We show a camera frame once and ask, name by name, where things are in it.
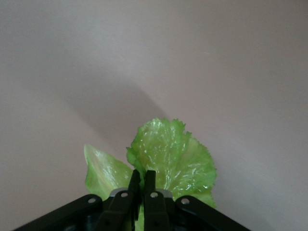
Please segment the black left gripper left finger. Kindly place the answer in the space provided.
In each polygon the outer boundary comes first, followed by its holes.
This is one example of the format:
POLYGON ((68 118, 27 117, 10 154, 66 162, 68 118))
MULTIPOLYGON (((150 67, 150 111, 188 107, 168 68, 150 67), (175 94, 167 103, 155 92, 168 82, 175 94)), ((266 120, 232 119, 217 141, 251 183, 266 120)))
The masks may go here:
POLYGON ((113 190, 103 202, 103 212, 95 225, 95 231, 135 231, 141 204, 140 174, 132 172, 127 188, 113 190))

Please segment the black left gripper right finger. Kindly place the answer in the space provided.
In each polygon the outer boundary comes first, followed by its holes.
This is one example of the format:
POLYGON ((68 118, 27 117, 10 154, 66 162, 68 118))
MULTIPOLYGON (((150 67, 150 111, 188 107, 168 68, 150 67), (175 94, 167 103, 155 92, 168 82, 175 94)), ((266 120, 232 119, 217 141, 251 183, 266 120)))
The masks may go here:
POLYGON ((144 181, 144 231, 171 231, 164 195, 156 189, 156 172, 148 170, 144 181))

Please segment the green lettuce leaf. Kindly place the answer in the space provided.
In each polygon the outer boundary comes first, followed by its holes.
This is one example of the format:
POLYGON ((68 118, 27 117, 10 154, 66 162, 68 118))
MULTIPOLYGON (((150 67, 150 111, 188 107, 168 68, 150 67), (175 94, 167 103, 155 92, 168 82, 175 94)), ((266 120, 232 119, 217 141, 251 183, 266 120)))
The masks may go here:
POLYGON ((154 118, 138 128, 127 148, 131 167, 89 144, 84 147, 84 155, 88 165, 85 185, 91 194, 103 200, 112 190, 127 187, 136 169, 141 175, 141 187, 146 171, 154 170, 157 188, 170 191, 174 200, 191 195, 216 206, 212 188, 217 172, 212 156, 177 119, 154 118))

